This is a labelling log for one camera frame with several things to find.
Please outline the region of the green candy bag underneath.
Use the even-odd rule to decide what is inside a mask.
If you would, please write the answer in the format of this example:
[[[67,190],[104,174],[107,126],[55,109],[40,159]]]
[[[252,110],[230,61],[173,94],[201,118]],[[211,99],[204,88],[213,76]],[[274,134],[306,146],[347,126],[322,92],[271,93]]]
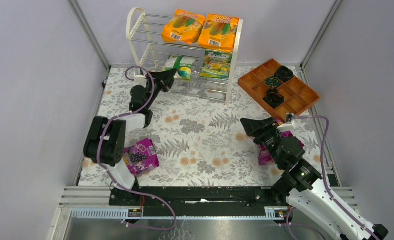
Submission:
[[[184,57],[184,56],[172,56],[170,55],[169,58],[166,60],[162,70],[170,70],[170,69],[177,69],[177,73],[174,77],[175,80],[191,80],[191,68],[192,65],[197,60],[192,57]]]

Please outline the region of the green Fox's candy bag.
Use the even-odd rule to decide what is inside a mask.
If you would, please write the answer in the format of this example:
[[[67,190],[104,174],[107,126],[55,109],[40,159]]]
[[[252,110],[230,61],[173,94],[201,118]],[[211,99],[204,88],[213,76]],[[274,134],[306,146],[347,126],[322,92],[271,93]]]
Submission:
[[[227,79],[230,74],[232,55],[206,50],[200,76],[203,78]]]

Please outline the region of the orange mango candy bag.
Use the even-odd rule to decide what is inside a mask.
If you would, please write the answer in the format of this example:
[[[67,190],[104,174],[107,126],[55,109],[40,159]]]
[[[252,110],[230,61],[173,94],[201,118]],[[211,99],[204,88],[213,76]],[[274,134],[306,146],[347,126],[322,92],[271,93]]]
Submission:
[[[199,47],[231,53],[234,48],[239,18],[209,13],[197,44]]]
[[[161,38],[166,43],[196,43],[205,20],[203,15],[177,9],[169,23],[164,26],[160,34]]]

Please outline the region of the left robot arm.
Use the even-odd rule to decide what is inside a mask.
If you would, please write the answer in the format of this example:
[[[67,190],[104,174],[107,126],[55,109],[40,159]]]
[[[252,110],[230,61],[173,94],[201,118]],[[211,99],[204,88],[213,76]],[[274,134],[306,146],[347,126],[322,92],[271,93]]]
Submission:
[[[102,167],[114,186],[129,191],[135,184],[135,176],[123,162],[125,134],[148,127],[153,113],[150,107],[160,92],[168,92],[175,81],[176,69],[160,72],[140,68],[141,74],[132,78],[137,84],[130,90],[129,110],[107,118],[93,118],[86,137],[83,154]]]

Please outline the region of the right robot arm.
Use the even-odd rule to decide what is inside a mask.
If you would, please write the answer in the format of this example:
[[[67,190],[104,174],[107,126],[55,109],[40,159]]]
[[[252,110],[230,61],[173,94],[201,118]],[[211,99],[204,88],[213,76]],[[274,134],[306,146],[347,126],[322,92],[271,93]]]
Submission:
[[[286,114],[279,125],[272,117],[263,120],[241,118],[247,136],[256,145],[262,145],[276,167],[283,171],[271,186],[271,195],[279,203],[299,210],[321,227],[334,240],[383,240],[388,230],[381,224],[372,224],[356,213],[328,185],[325,168],[317,171],[303,159],[304,150],[294,136],[281,132],[295,127],[296,119],[309,116]]]

